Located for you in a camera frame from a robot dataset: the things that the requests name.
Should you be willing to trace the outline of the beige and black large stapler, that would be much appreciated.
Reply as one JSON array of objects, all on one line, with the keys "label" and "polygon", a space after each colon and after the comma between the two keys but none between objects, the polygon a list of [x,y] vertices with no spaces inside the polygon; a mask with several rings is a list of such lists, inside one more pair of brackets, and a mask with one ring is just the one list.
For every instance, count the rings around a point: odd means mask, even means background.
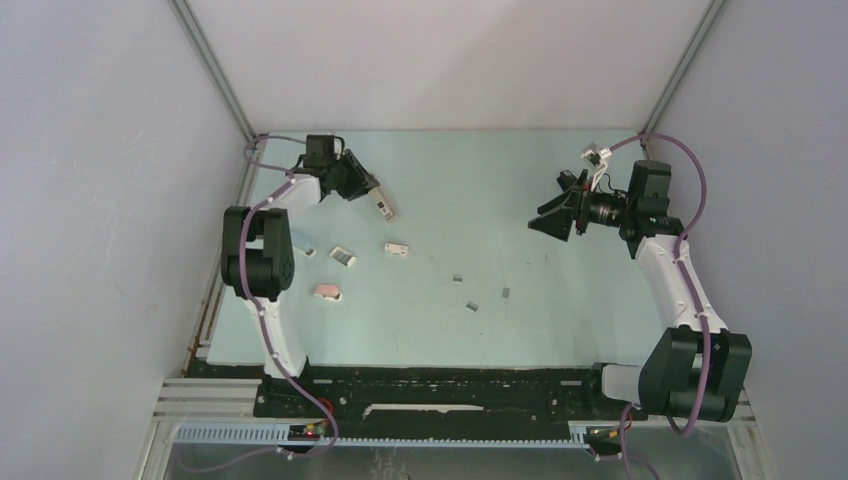
[{"label": "beige and black large stapler", "polygon": [[393,222],[396,220],[397,212],[380,187],[374,187],[371,189],[368,192],[368,196],[374,202],[381,216],[386,221]]}]

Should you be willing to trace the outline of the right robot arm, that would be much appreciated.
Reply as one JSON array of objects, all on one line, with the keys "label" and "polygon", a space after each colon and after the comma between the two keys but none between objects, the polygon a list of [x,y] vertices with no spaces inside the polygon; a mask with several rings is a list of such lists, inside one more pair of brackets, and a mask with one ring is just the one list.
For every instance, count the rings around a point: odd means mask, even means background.
[{"label": "right robot arm", "polygon": [[616,228],[654,298],[665,330],[641,366],[600,364],[599,380],[581,392],[585,411],[606,418],[622,402],[649,415],[695,414],[729,421],[752,357],[744,334],[733,333],[708,301],[689,253],[682,221],[669,213],[669,165],[634,163],[627,189],[597,192],[587,170],[559,173],[561,190],[537,209],[531,230],[566,241],[591,224]]}]

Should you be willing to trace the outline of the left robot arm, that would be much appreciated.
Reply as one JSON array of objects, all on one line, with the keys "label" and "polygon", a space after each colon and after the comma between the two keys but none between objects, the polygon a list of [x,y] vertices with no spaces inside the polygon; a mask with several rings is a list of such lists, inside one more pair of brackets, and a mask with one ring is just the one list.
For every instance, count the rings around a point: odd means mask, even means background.
[{"label": "left robot arm", "polygon": [[[283,140],[302,145],[304,152],[291,168],[256,159],[257,145]],[[333,134],[310,134],[300,140],[261,135],[243,149],[246,162],[284,174],[280,187],[252,206],[231,206],[223,214],[220,275],[250,311],[264,344],[264,371],[282,384],[277,402],[292,416],[304,416],[316,403],[315,388],[298,377],[307,354],[292,321],[281,313],[284,293],[295,277],[291,217],[336,193],[353,201],[380,186],[379,181]]]}]

